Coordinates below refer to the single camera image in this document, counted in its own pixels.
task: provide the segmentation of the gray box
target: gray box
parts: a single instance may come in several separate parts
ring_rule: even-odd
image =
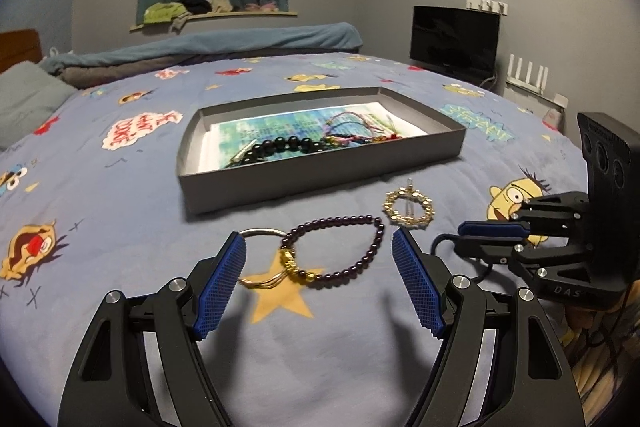
[[[426,136],[349,147],[230,169],[198,172],[202,140],[213,124],[267,114],[378,102]],[[283,198],[455,158],[466,128],[420,102],[379,87],[280,94],[206,107],[178,149],[177,174],[192,214]]]

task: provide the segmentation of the gold hair clip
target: gold hair clip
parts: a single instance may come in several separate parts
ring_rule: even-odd
[[[404,214],[398,212],[394,205],[398,200],[405,200]],[[420,204],[424,213],[416,217],[414,214],[414,203]],[[435,212],[431,200],[422,194],[420,190],[414,188],[414,181],[407,180],[406,187],[400,187],[394,192],[386,194],[382,209],[388,216],[392,225],[407,227],[408,229],[424,229],[433,220]]]

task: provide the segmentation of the blue bed sheet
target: blue bed sheet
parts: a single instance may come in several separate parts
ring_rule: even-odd
[[[213,216],[186,213],[176,154],[199,108],[295,89],[359,86],[396,90],[463,123],[468,131],[460,157]],[[129,123],[119,124],[120,139],[130,136],[132,125],[136,139],[104,148],[122,121]],[[52,426],[69,367],[105,293],[154,293],[215,255],[233,230],[383,216],[385,193],[410,176],[433,200],[434,221],[414,233],[427,250],[437,234],[454,232],[464,220],[508,216],[522,198],[587,186],[580,151],[514,103],[405,64],[342,53],[224,60],[78,92],[0,155],[3,172],[9,182],[0,186],[0,355]],[[348,285],[316,291],[291,283],[284,300],[236,287],[219,330],[200,346],[235,425],[404,425],[440,342],[420,327],[391,258],[391,233],[388,227],[375,261]],[[299,263],[344,269],[364,254],[372,234],[369,227],[308,234],[298,243]],[[276,247],[274,238],[249,239],[244,275],[269,273]],[[446,243],[438,254],[453,273],[478,273]],[[513,292],[518,284],[499,266],[482,286]],[[562,316],[559,307],[548,311]],[[157,345],[152,335],[145,340],[159,406],[175,422]],[[491,341],[487,334],[467,421],[483,399]]]

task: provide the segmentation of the clothes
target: clothes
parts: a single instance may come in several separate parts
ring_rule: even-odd
[[[207,0],[180,0],[184,7],[194,15],[211,12],[211,4]]]
[[[229,13],[234,10],[230,0],[209,0],[213,13]]]
[[[274,2],[268,2],[267,4],[263,4],[262,6],[254,3],[249,3],[245,10],[247,12],[277,12],[278,7]]]
[[[180,15],[178,15],[174,19],[174,22],[171,24],[171,29],[176,33],[180,33],[182,31],[182,28],[184,28],[184,25],[187,23],[189,15],[191,15],[189,12],[181,13]]]
[[[145,11],[143,24],[158,24],[161,22],[171,22],[178,15],[185,13],[187,9],[179,2],[153,4]]]

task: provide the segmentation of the tv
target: tv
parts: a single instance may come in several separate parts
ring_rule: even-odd
[[[463,8],[414,6],[411,60],[479,86],[495,75],[500,16]]]

